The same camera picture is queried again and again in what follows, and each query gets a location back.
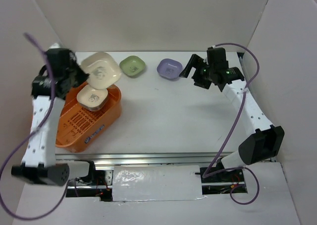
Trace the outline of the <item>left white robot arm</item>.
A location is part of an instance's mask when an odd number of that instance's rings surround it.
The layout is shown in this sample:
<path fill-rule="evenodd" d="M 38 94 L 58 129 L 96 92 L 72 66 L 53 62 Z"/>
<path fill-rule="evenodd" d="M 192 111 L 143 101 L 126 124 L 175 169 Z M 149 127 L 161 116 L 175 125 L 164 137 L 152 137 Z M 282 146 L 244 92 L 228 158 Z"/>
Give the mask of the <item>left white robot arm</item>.
<path fill-rule="evenodd" d="M 80 178 L 85 184 L 98 179 L 92 161 L 57 163 L 55 141 L 67 93 L 88 79 L 75 53 L 66 48 L 44 53 L 46 64 L 32 82 L 33 116 L 31 137 L 21 164 L 12 166 L 11 175 L 29 184 L 63 186 Z"/>

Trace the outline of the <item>cream plate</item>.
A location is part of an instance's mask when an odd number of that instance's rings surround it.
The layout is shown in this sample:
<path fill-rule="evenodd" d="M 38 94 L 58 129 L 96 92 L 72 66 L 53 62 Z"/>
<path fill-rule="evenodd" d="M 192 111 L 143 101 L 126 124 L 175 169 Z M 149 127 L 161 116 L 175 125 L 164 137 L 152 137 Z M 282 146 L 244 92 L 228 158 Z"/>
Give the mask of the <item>cream plate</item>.
<path fill-rule="evenodd" d="M 100 110 L 106 103 L 108 90 L 97 90 L 89 85 L 84 86 L 76 96 L 77 102 L 90 111 Z"/>
<path fill-rule="evenodd" d="M 110 87 L 122 76 L 121 68 L 106 52 L 97 52 L 85 58 L 81 62 L 81 68 L 89 74 L 87 83 L 97 90 Z"/>

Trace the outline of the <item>green plate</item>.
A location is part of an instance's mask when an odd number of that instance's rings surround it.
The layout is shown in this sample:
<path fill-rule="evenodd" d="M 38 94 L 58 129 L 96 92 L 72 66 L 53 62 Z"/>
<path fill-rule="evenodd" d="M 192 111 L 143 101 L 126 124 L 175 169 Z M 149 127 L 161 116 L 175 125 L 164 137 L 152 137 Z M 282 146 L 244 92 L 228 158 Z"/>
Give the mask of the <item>green plate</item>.
<path fill-rule="evenodd" d="M 145 62 L 138 56 L 128 56 L 119 64 L 122 72 L 130 77 L 136 78 L 146 70 Z"/>

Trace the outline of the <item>purple plate top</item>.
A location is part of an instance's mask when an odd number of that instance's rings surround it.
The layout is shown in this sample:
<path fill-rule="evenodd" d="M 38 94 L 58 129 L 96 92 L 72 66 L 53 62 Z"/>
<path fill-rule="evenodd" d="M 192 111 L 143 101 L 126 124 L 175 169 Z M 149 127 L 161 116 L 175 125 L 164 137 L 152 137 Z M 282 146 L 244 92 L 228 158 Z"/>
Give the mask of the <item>purple plate top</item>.
<path fill-rule="evenodd" d="M 183 66 L 180 62 L 165 58 L 157 66 L 159 76 L 167 80 L 176 80 L 182 72 Z"/>

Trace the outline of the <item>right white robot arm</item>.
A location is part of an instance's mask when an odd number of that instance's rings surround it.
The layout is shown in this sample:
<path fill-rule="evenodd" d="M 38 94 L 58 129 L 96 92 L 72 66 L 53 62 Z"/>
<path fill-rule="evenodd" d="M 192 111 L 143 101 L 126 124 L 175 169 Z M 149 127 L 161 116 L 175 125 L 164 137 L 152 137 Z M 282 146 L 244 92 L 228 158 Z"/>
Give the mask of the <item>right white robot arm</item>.
<path fill-rule="evenodd" d="M 263 113 L 249 90 L 250 80 L 246 80 L 242 71 L 230 67 L 223 44 L 217 44 L 207 49 L 207 57 L 193 54 L 180 77 L 187 78 L 192 69 L 195 86 L 209 89 L 211 84 L 217 86 L 230 101 L 237 116 L 210 166 L 216 166 L 216 177 L 227 181 L 233 175 L 234 169 L 252 165 L 278 155 L 285 132 L 281 126 L 275 126 Z M 242 121 L 247 138 L 239 145 L 237 151 L 221 157 L 237 123 Z"/>

